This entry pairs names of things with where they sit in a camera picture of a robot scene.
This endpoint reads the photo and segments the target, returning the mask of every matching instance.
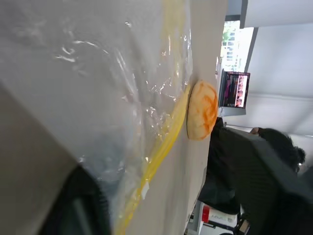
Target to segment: clear plastic sheet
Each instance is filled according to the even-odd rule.
[[[183,121],[190,40],[188,0],[0,2],[2,85],[98,180],[114,226]]]

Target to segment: person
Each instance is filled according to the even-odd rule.
[[[205,183],[198,200],[227,214],[238,214],[240,203],[235,196],[233,172],[228,156],[219,141],[219,130],[224,128],[223,119],[218,117],[211,133]],[[299,171],[299,164],[305,161],[305,151],[294,146],[291,138],[271,128],[253,128],[251,134],[266,140],[277,156],[293,172]]]

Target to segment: orange round object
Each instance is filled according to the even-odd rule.
[[[195,84],[189,101],[187,133],[191,140],[203,140],[211,134],[218,114],[215,89],[205,81]]]

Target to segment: desk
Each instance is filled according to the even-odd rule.
[[[191,0],[194,76],[217,87],[216,58],[220,54],[226,0]],[[205,179],[210,138],[190,141],[186,122],[164,159],[146,198],[126,229],[127,235],[183,235]]]

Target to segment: yellow tape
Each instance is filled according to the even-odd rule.
[[[125,221],[116,229],[116,232],[115,232],[116,235],[125,234],[125,230],[129,222],[131,221],[134,211],[136,210],[141,200],[141,191],[144,185],[147,182],[148,183],[151,182],[155,173],[157,172],[157,169],[159,168],[165,156],[169,153],[175,140],[177,139],[177,136],[181,130],[181,127],[185,119],[189,91],[190,91],[190,85],[186,87],[186,90],[183,93],[182,97],[179,99],[179,101],[175,105],[174,110],[171,114],[171,122],[172,122],[171,129],[167,133],[161,145],[156,144],[156,146],[154,147],[152,151],[152,157],[151,157],[152,160],[148,164],[147,169],[143,177],[141,178],[141,184],[140,184],[140,187],[136,191],[135,197],[132,198],[125,207]],[[164,128],[166,128],[168,125],[169,123],[166,121],[163,126]]]

